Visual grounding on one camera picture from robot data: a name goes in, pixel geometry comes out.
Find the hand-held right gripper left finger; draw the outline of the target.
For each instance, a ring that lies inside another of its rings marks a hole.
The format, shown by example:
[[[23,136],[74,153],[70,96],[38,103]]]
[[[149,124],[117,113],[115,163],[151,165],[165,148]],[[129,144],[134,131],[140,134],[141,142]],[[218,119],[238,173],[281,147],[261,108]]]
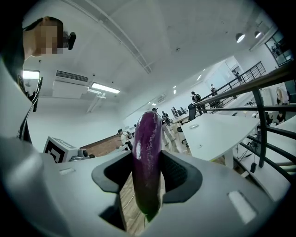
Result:
[[[120,190],[129,152],[55,163],[17,138],[0,140],[0,181],[17,236],[125,237]]]

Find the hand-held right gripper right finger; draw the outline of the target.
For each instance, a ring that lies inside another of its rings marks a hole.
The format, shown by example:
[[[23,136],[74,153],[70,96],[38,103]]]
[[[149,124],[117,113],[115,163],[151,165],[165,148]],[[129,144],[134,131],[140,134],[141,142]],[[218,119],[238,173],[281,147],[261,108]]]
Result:
[[[214,162],[163,151],[166,192],[147,237],[270,237],[286,222],[281,201]]]

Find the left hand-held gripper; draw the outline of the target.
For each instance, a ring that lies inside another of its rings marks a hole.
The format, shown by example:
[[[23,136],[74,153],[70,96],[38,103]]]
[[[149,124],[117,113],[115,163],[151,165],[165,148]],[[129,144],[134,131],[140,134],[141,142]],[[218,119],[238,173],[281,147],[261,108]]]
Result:
[[[43,153],[54,158],[55,163],[74,162],[89,159],[86,149],[76,148],[62,139],[48,136]]]

